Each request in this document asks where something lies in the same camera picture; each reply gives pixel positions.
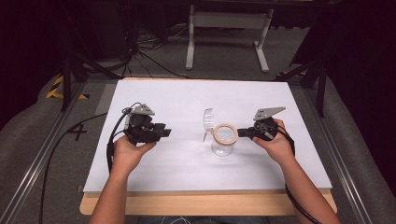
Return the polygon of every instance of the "masking tape roll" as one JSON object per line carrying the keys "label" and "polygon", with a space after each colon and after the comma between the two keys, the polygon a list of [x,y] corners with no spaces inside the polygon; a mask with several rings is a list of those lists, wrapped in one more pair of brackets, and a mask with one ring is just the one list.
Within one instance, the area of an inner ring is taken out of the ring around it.
{"label": "masking tape roll", "polygon": [[[221,139],[218,136],[218,130],[220,128],[230,128],[231,130],[233,130],[233,138],[228,140]],[[229,147],[235,144],[236,140],[238,139],[238,131],[235,129],[235,127],[232,124],[221,123],[218,126],[216,126],[216,128],[213,129],[213,138],[219,145],[222,145],[224,147]]]}

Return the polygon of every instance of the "human hand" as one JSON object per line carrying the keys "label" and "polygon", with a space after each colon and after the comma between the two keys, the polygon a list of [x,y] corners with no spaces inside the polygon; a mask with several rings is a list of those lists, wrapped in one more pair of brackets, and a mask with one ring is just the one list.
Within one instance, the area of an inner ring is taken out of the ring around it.
{"label": "human hand", "polygon": [[139,164],[143,155],[155,145],[156,143],[146,143],[137,147],[129,142],[128,136],[124,135],[119,138],[114,142],[114,160],[111,172],[127,177]]}
{"label": "human hand", "polygon": [[[275,122],[278,125],[278,129],[286,133],[283,121],[281,119],[275,119]],[[265,141],[258,137],[253,137],[253,142],[263,147],[268,152],[268,155],[280,165],[289,160],[295,160],[289,141],[281,133],[277,133],[272,141]]]}

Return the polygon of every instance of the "black cable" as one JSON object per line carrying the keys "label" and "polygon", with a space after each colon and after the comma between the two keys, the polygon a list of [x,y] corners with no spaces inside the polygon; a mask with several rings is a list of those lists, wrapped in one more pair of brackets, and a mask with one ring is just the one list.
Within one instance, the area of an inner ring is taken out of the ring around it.
{"label": "black cable", "polygon": [[124,132],[124,130],[115,133],[115,134],[114,134],[114,137],[117,136],[117,135],[119,135],[119,133],[123,133],[123,132]]}
{"label": "black cable", "polygon": [[[293,155],[295,156],[295,145],[294,145],[294,141],[293,139],[290,137],[290,135],[286,132],[286,130],[283,127],[282,128],[285,132],[280,131],[278,128],[275,127],[270,127],[264,124],[264,126],[266,126],[267,128],[271,128],[276,130],[278,133],[281,133],[282,135],[284,135],[286,137],[286,139],[289,141],[290,147],[291,147],[291,151],[293,153]],[[319,221],[317,221],[314,217],[312,217],[309,213],[307,213],[295,200],[295,198],[293,197],[293,195],[291,194],[291,192],[289,191],[288,185],[285,183],[285,190],[286,193],[288,194],[289,199],[291,200],[291,203],[297,208],[297,210],[299,210],[301,212],[301,214],[303,214],[306,218],[308,218],[308,220],[310,220],[312,223],[315,224],[321,224]]]}
{"label": "black cable", "polygon": [[128,72],[129,72],[129,77],[132,77],[132,70],[131,70],[131,68],[129,67],[129,64],[128,64]]}
{"label": "black cable", "polygon": [[148,59],[152,60],[154,63],[158,64],[161,68],[163,68],[163,69],[166,70],[167,72],[169,72],[169,73],[171,73],[171,74],[173,74],[173,75],[175,75],[175,76],[177,76],[177,77],[189,78],[189,77],[187,77],[187,76],[184,76],[184,75],[181,75],[181,74],[177,74],[177,73],[174,73],[174,72],[170,71],[169,69],[167,69],[167,68],[165,68],[164,66],[162,66],[161,64],[157,63],[154,59],[150,58],[147,54],[143,53],[142,51],[139,50],[138,52],[139,52],[140,54],[144,55],[145,57],[147,57]]}
{"label": "black cable", "polygon": [[77,57],[77,59],[82,60],[84,63],[86,63],[90,67],[94,68],[95,70],[103,73],[107,77],[110,77],[110,78],[113,78],[113,79],[122,79],[122,77],[120,77],[120,76],[108,71],[102,65],[100,65],[99,63],[96,63],[96,62],[94,62],[94,61],[92,61],[90,59],[88,59],[84,55],[78,54],[78,53],[74,53],[74,55]]}
{"label": "black cable", "polygon": [[[149,51],[149,50],[153,50],[153,49],[160,49],[160,48],[162,48],[163,46],[165,46],[165,45],[167,45],[167,44],[175,43],[175,42],[179,41],[180,39],[182,39],[182,37],[177,37],[177,36],[178,36],[178,35],[183,36],[184,33],[186,33],[187,30],[188,30],[188,26],[187,26],[187,27],[184,27],[184,28],[181,29],[181,30],[179,30],[179,31],[178,31],[175,35],[173,35],[172,37],[170,37],[170,38],[167,37],[167,38],[166,38],[166,41],[164,41],[164,42],[161,41],[161,39],[159,39],[159,38],[155,38],[154,35],[151,35],[150,38],[145,38],[145,39],[143,39],[143,40],[137,41],[138,48],[139,48],[140,50],[144,50],[144,51]],[[153,41],[152,41],[152,46],[151,46],[151,47],[143,47],[143,46],[139,45],[139,44],[144,44],[143,42],[149,42],[150,40],[153,40]]]}
{"label": "black cable", "polygon": [[69,132],[75,130],[75,129],[76,129],[78,126],[80,126],[82,123],[84,123],[84,122],[86,122],[86,121],[88,121],[88,120],[91,120],[91,119],[96,119],[96,118],[102,117],[102,116],[104,116],[104,115],[106,115],[106,114],[107,114],[107,113],[103,113],[103,114],[100,114],[100,115],[96,115],[96,116],[90,117],[90,118],[88,118],[88,119],[84,119],[84,120],[80,121],[79,123],[76,123],[75,125],[73,125],[72,127],[70,127],[66,132],[64,132],[64,133],[62,134],[62,136],[58,139],[58,141],[56,141],[55,145],[54,145],[53,148],[51,149],[50,154],[49,154],[49,158],[48,158],[48,161],[47,161],[47,166],[46,166],[46,168],[45,168],[46,171],[45,171],[45,173],[44,173],[44,181],[43,181],[43,187],[42,187],[42,191],[41,191],[40,215],[39,215],[39,223],[40,223],[40,224],[43,223],[44,197],[45,197],[45,192],[46,192],[46,185],[47,185],[47,179],[48,179],[48,174],[49,174],[50,161],[52,160],[52,156],[53,156],[53,154],[54,154],[54,152],[55,152],[56,147],[59,145],[59,143],[61,142],[61,140],[64,138],[64,136],[65,136],[67,133],[69,133]]}
{"label": "black cable", "polygon": [[92,58],[92,55],[91,55],[90,51],[88,50],[87,45],[85,44],[85,42],[84,42],[82,36],[79,34],[79,32],[78,32],[76,26],[75,26],[74,23],[72,22],[72,19],[70,18],[70,15],[69,15],[69,13],[68,13],[67,10],[66,10],[63,1],[62,1],[62,0],[59,0],[59,3],[61,4],[61,7],[62,7],[62,10],[64,11],[64,14],[66,15],[68,21],[70,22],[70,24],[72,25],[72,27],[73,27],[73,29],[74,29],[76,35],[78,36],[78,39],[81,41],[82,46],[84,47],[85,50],[87,50],[88,55]]}
{"label": "black cable", "polygon": [[134,56],[134,58],[140,63],[140,66],[142,66],[144,69],[146,69],[146,71],[148,72],[148,75],[150,76],[150,77],[153,77],[152,75],[151,75],[151,73],[149,72],[149,70],[147,69],[147,67],[145,67],[145,66],[143,66],[143,64]]}
{"label": "black cable", "polygon": [[[125,64],[127,64],[129,61],[127,59],[124,59],[121,63],[117,63],[114,65],[110,65],[108,67],[104,67],[105,69],[107,69],[108,71],[114,71],[117,70],[119,68],[122,68]],[[91,68],[91,67],[84,67],[85,71],[87,71],[88,73],[100,73],[100,71]]]}
{"label": "black cable", "polygon": [[122,70],[122,74],[121,74],[122,77],[123,77],[124,74],[125,74],[126,66],[127,66],[127,64],[124,65],[124,69]]}
{"label": "black cable", "polygon": [[133,105],[131,105],[130,107],[124,108],[122,110],[122,116],[117,121],[117,124],[114,126],[114,129],[111,132],[110,137],[108,138],[107,149],[106,149],[106,159],[107,159],[107,166],[108,166],[109,172],[111,172],[111,167],[113,166],[113,160],[111,157],[114,155],[114,137],[117,134],[119,134],[119,133],[116,133],[116,130],[119,128],[120,123],[125,118],[125,116],[131,114],[132,107],[134,107],[134,105],[142,105],[142,104],[137,102],[137,103],[134,103]]}

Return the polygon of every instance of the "wooden table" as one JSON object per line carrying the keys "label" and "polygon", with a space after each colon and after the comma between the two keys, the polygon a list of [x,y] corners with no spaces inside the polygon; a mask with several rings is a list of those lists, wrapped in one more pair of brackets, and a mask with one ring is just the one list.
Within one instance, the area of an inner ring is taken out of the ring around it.
{"label": "wooden table", "polygon": [[[337,212],[332,194],[322,195]],[[98,193],[85,193],[80,212],[90,215]],[[126,215],[139,216],[293,216],[293,206],[282,191],[192,191],[174,193],[129,193]]]}

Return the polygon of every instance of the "white table surface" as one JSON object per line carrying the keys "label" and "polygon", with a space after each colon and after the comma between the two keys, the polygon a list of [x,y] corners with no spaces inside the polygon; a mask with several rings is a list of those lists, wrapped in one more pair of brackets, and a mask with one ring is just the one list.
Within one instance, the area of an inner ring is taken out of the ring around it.
{"label": "white table surface", "polygon": [[287,83],[219,80],[120,80],[100,136],[84,188],[102,191],[108,178],[106,144],[122,115],[139,102],[153,111],[154,123],[172,129],[149,151],[128,179],[128,191],[266,190],[283,189],[278,164],[249,138],[239,138],[234,151],[219,157],[204,137],[203,114],[213,108],[215,125],[251,127],[259,108],[285,106],[274,115],[283,119],[294,139],[296,158],[319,189],[332,184],[320,161]]}

